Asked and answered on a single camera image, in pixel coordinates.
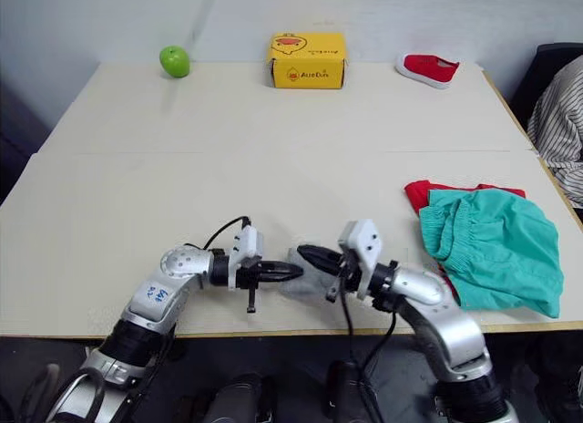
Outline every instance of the apple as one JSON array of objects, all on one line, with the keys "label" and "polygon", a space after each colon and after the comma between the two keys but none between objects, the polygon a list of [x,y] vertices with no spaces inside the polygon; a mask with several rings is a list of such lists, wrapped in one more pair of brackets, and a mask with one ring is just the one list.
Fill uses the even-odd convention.
[{"label": "apple", "polygon": [[190,72],[190,59],[180,46],[166,46],[160,51],[160,64],[174,78],[182,78]]}]

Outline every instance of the black chair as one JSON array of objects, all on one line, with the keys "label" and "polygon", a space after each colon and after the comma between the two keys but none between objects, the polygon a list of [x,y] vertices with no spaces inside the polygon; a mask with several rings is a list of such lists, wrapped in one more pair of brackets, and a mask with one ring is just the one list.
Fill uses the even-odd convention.
[{"label": "black chair", "polygon": [[555,74],[579,56],[583,56],[583,43],[551,43],[537,48],[537,54],[510,101],[510,109],[523,129],[527,129],[538,98]]}]

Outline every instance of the cardboard box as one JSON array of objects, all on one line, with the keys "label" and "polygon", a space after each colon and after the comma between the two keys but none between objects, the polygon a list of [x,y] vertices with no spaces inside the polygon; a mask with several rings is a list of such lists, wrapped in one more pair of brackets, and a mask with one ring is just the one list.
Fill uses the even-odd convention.
[{"label": "cardboard box", "polygon": [[267,55],[276,88],[341,88],[346,45],[339,33],[279,33]]}]

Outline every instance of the striped shirt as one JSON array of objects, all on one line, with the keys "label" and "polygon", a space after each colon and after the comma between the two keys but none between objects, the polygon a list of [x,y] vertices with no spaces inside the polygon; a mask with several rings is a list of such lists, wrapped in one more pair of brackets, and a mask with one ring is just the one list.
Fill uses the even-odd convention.
[{"label": "striped shirt", "polygon": [[573,207],[583,208],[583,56],[557,72],[527,134]]}]

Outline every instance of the table edge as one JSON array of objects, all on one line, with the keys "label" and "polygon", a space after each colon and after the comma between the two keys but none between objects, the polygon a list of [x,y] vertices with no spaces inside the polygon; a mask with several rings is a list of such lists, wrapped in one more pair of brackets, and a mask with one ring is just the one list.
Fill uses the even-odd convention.
[{"label": "table edge", "polygon": [[[485,334],[518,333],[518,332],[552,332],[558,330],[583,330],[583,321],[563,321],[551,323],[532,323],[517,325],[482,325]],[[386,329],[363,328],[354,329],[355,335],[384,335]],[[394,335],[413,335],[410,327],[397,327]],[[233,338],[233,337],[263,337],[263,336],[338,336],[347,335],[346,329],[303,329],[303,330],[273,330],[273,331],[240,331],[211,332],[200,334],[177,334],[177,338]],[[40,339],[105,339],[105,335],[5,335],[7,338],[40,338]]]},{"label": "table edge", "polygon": [[484,78],[486,79],[486,82],[488,83],[490,88],[492,88],[492,90],[494,90],[494,93],[496,93],[498,100],[502,104],[502,107],[504,107],[504,110],[506,110],[506,113],[508,114],[508,116],[512,119],[514,124],[517,126],[518,131],[520,131],[522,133],[522,135],[525,137],[525,139],[527,140],[528,144],[530,145],[530,149],[533,151],[536,151],[537,149],[532,144],[532,141],[530,140],[527,133],[525,132],[525,129],[522,128],[522,125],[520,125],[520,122],[518,122],[518,119],[515,116],[514,112],[510,109],[510,107],[508,106],[508,103],[506,102],[506,100],[504,99],[502,94],[500,93],[500,90],[498,90],[498,88],[496,87],[496,84],[494,84],[494,80],[488,75],[488,73],[485,70],[482,70],[482,74],[484,75]]}]

